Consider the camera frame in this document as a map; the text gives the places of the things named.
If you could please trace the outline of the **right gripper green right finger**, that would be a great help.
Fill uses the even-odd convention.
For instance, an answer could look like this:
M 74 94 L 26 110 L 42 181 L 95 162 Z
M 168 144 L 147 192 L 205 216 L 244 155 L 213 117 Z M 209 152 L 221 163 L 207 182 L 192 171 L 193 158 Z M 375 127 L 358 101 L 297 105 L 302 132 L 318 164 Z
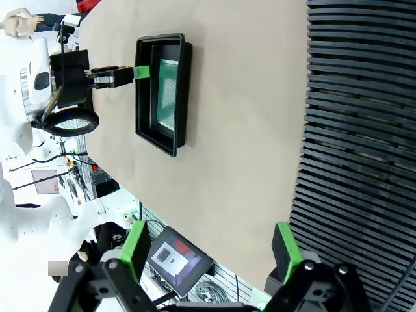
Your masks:
M 305 258 L 288 223 L 276 224 L 272 251 L 276 267 L 266 281 L 265 311 L 372 310 L 356 266 Z

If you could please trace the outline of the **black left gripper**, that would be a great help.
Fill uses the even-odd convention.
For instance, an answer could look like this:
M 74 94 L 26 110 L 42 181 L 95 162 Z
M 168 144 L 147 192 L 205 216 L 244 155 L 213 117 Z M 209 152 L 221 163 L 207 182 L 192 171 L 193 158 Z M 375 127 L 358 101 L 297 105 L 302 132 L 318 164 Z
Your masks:
M 49 57 L 55 86 L 63 86 L 58 100 L 58 108 L 77 106 L 93 109 L 92 91 L 88 86 L 85 72 L 90 69 L 87 50 L 55 54 Z M 133 82 L 133 79 L 150 78 L 150 66 L 105 66 L 91 69 L 92 73 L 102 73 L 108 77 L 93 79 L 92 88 L 118 88 Z

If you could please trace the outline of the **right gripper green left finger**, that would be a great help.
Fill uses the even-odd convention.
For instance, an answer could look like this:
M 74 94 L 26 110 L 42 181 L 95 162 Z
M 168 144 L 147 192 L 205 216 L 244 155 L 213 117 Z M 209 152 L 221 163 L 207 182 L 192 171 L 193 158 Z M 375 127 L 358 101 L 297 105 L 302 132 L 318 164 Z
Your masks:
M 49 310 L 96 311 L 102 300 L 115 298 L 124 311 L 152 311 L 152 300 L 140 286 L 150 247 L 147 222 L 135 222 L 118 257 L 96 266 L 82 261 L 68 265 Z

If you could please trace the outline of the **person right hand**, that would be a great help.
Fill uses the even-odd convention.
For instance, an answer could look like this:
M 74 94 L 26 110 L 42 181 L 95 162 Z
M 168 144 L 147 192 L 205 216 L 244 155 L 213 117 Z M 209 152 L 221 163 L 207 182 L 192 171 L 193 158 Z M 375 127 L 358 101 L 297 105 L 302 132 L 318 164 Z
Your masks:
M 6 14 L 1 22 L 4 33 L 18 40 L 32 40 L 36 27 L 45 21 L 44 16 L 31 14 L 26 8 L 19 8 Z

